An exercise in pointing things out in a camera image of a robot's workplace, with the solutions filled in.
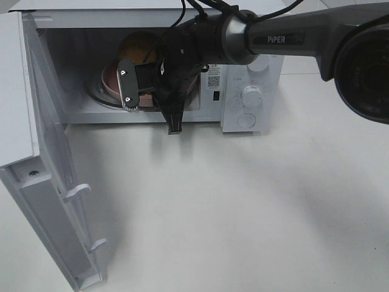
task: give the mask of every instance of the white microwave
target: white microwave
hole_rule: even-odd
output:
[[[241,1],[268,13],[282,1]],[[101,281],[64,128],[70,123],[160,123],[152,105],[129,113],[91,97],[134,32],[160,35],[180,1],[22,0],[0,15],[0,178],[75,291]],[[207,13],[216,13],[208,9]],[[188,10],[185,19],[196,15]],[[247,66],[212,65],[198,79],[184,122],[220,122],[222,131],[266,132],[282,56]]]

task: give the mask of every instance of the button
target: button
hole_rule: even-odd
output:
[[[243,114],[238,119],[238,125],[242,128],[252,128],[255,126],[256,118],[253,114]]]

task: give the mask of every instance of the wire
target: wire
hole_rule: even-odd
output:
[[[159,39],[154,43],[154,45],[151,47],[151,49],[147,52],[146,57],[143,59],[143,63],[147,62],[148,57],[150,57],[151,53],[156,49],[159,42],[166,36],[166,34],[174,27],[176,27],[184,18],[185,12],[187,11],[187,5],[185,4],[185,0],[181,0],[182,3],[182,12],[180,17],[177,19],[175,23],[173,23],[160,37]]]
[[[273,13],[270,13],[268,15],[263,15],[263,16],[259,16],[259,17],[256,17],[253,22],[254,23],[260,23],[261,21],[265,21],[267,19],[271,19],[271,18],[275,18],[277,16],[280,16],[282,14],[285,14],[289,11],[291,11],[292,9],[294,9],[296,6],[298,6],[299,4],[301,4],[304,0],[296,0],[295,2],[293,2],[291,5],[285,7],[284,9],[281,9],[279,11],[276,11],[276,12],[273,12]]]
[[[204,8],[202,8],[201,5],[196,2],[196,0],[187,0],[187,1],[194,9],[196,9],[199,12],[201,18],[207,17]]]
[[[229,12],[233,13],[236,17],[238,17],[239,19],[241,19],[242,21],[244,21],[246,23],[260,23],[262,21],[280,16],[282,14],[285,14],[285,13],[291,11],[296,6],[298,6],[300,3],[302,3],[304,0],[295,0],[291,5],[289,5],[287,7],[283,8],[279,11],[276,11],[276,12],[273,12],[273,13],[270,13],[267,15],[263,15],[263,16],[253,16],[253,15],[247,16],[247,15],[241,13],[239,10],[237,10],[233,6],[231,6],[230,4],[224,2],[223,0],[198,0],[198,1],[208,5],[210,7],[216,8],[221,12],[223,10],[228,10]]]

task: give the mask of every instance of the open microwave door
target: open microwave door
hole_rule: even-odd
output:
[[[0,15],[0,178],[75,291],[101,281],[75,175],[52,96],[53,68],[29,14]]]

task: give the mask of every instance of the qr code label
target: qr code label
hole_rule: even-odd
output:
[[[212,64],[208,70],[208,89],[220,89],[221,66]]]
[[[219,88],[220,86],[220,76],[210,76],[208,77],[208,88]]]

